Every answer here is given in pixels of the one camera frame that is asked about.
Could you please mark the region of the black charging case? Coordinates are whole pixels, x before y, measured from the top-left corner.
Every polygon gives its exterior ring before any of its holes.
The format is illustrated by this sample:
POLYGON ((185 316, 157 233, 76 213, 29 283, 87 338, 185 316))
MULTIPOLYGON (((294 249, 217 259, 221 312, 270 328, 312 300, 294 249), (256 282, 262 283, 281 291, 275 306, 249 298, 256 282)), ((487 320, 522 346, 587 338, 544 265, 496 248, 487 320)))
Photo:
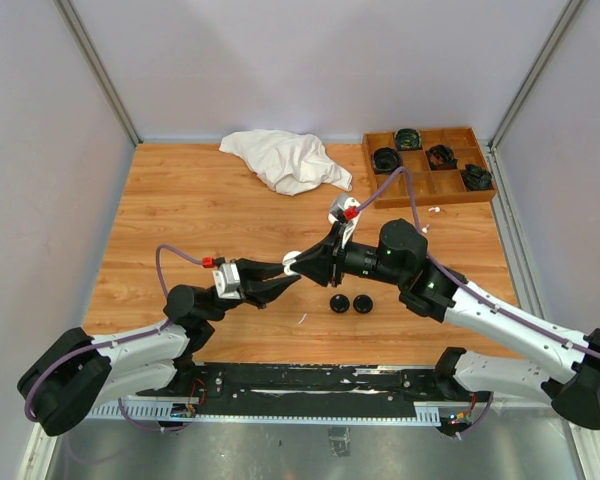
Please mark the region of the black charging case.
POLYGON ((336 314, 343 314, 350 308, 350 300, 346 295, 333 295, 329 301, 329 307, 336 314))
POLYGON ((357 295, 353 301, 353 308, 359 314, 368 314, 373 310, 374 302, 366 294, 357 295))

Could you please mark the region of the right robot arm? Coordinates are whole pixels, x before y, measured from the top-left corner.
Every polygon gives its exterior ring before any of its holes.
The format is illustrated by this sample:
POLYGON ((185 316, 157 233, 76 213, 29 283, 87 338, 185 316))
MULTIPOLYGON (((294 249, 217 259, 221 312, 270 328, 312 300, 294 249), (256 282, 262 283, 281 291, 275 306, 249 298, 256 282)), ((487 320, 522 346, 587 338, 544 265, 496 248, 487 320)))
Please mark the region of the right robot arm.
POLYGON ((489 357, 460 347, 444 351, 433 387, 446 400, 466 391, 503 393, 547 404, 565 420, 600 430, 600 328, 590 333, 536 317, 487 293, 428 252, 427 239, 404 219, 382 226, 377 246, 351 241, 334 222, 328 235, 283 260, 287 272, 321 286, 345 275, 394 285, 421 317, 477 332, 519 354, 489 357))

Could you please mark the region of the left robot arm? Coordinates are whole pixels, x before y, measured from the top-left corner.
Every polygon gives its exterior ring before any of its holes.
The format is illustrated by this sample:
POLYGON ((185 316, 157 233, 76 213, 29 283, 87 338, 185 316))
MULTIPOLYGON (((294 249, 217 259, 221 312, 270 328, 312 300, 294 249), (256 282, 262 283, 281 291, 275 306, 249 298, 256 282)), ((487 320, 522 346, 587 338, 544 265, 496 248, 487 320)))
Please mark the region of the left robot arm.
POLYGON ((194 371, 180 361, 207 343, 214 323, 242 304, 265 308, 300 278, 276 263, 213 264, 213 285, 172 287, 157 323, 117 334, 89 335, 81 327, 61 334, 17 383, 25 417, 58 436, 115 399, 162 388, 187 393, 194 371))

